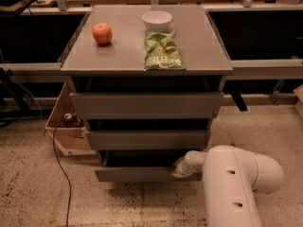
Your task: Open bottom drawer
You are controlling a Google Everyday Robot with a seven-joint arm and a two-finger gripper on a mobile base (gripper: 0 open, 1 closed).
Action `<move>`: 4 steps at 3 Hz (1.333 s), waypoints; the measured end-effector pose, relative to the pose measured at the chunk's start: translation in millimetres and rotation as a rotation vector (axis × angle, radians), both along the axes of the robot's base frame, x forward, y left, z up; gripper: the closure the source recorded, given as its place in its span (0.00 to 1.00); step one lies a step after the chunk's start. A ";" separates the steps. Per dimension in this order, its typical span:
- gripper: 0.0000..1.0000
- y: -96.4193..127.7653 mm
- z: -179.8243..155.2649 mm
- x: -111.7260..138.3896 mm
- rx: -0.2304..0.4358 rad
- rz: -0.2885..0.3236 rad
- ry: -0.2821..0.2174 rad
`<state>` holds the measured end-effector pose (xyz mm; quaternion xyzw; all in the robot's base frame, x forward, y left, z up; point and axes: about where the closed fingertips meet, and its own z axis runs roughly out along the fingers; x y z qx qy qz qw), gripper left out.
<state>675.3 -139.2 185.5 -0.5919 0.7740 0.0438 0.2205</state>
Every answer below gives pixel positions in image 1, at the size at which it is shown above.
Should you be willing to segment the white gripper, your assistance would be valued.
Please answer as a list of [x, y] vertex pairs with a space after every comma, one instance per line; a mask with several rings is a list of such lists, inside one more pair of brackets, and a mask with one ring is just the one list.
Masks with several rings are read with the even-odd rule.
[[194, 162], [186, 157], [181, 157], [174, 163], [174, 169], [170, 173], [175, 178], [189, 177], [196, 172]]

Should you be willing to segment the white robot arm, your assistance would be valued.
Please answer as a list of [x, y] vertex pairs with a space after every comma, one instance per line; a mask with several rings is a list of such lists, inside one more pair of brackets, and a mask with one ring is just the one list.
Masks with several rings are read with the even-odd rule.
[[174, 163], [172, 175], [203, 175], [207, 227], [262, 227], [256, 192], [270, 194], [283, 184], [284, 171], [273, 158], [220, 145], [191, 150]]

